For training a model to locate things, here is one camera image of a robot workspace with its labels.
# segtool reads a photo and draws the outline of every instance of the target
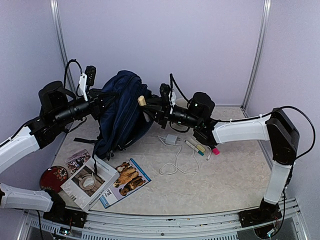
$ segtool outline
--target navy blue backpack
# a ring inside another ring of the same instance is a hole
[[[139,140],[150,129],[138,104],[138,97],[151,96],[151,91],[135,73],[122,70],[102,88],[102,93],[117,93],[114,102],[101,114],[100,135],[93,154],[100,159],[110,159],[114,151],[124,150]]]

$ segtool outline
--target magazine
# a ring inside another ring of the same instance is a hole
[[[61,188],[85,212],[99,200],[119,173],[116,169],[95,156],[97,174],[95,174],[95,161],[90,157]]]
[[[117,203],[128,195],[134,193],[151,181],[139,165],[130,158],[115,168],[119,178],[109,187],[100,198],[104,208]]]
[[[90,158],[90,154],[86,149],[78,151],[66,160],[71,175],[73,175],[79,168],[81,168],[86,161]]]

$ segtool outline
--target beige cylindrical object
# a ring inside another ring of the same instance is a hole
[[[140,106],[146,106],[147,103],[146,103],[146,100],[145,100],[145,96],[142,95],[142,96],[138,97],[138,103],[139,103]]]

